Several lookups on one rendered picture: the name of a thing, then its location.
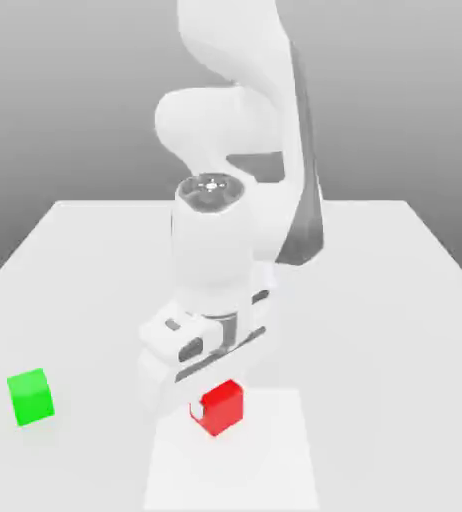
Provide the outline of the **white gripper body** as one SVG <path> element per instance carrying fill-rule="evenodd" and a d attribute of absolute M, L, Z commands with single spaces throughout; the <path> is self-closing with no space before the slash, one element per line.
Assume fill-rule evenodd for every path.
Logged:
<path fill-rule="evenodd" d="M 229 379 L 237 379 L 274 351 L 274 332 L 265 326 L 225 354 L 211 354 L 182 368 L 144 347 L 137 362 L 138 394 L 152 416 L 171 414 Z"/>

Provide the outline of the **small red cube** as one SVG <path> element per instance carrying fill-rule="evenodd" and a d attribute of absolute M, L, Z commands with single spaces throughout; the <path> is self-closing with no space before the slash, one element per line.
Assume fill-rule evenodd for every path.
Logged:
<path fill-rule="evenodd" d="M 190 416 L 211 436 L 215 437 L 243 419 L 243 388 L 229 379 L 203 394 L 199 402 L 204 406 L 204 417 Z"/>

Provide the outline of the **small green cube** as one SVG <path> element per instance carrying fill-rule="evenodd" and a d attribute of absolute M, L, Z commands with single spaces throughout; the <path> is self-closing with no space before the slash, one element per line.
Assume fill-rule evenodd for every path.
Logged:
<path fill-rule="evenodd" d="M 7 378 L 17 425 L 29 425 L 55 414 L 51 390 L 42 368 Z"/>

